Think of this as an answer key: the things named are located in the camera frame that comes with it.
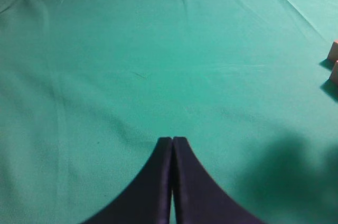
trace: wooden block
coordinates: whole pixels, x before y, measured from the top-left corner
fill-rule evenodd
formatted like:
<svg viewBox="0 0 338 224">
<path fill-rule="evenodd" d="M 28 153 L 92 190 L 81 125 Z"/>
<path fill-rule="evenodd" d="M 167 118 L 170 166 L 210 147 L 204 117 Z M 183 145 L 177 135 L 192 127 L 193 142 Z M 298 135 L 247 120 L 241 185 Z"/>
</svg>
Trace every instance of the wooden block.
<svg viewBox="0 0 338 224">
<path fill-rule="evenodd" d="M 334 64 L 330 80 L 332 80 L 336 85 L 338 85 L 338 61 L 336 61 L 336 64 Z"/>
<path fill-rule="evenodd" d="M 333 42 L 327 59 L 331 60 L 332 62 L 336 62 L 338 60 L 338 40 Z"/>
</svg>

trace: small orange block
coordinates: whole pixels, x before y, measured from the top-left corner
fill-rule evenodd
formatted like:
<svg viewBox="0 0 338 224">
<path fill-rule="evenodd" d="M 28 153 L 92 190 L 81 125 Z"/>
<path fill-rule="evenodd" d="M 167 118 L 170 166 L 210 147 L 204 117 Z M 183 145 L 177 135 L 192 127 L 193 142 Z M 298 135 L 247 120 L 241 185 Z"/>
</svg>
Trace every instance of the small orange block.
<svg viewBox="0 0 338 224">
<path fill-rule="evenodd" d="M 330 75 L 330 80 L 332 80 L 336 85 L 338 85 L 338 61 L 334 64 L 332 73 Z"/>
<path fill-rule="evenodd" d="M 336 62 L 338 60 L 338 40 L 333 42 L 327 59 L 331 60 L 332 62 Z"/>
</svg>

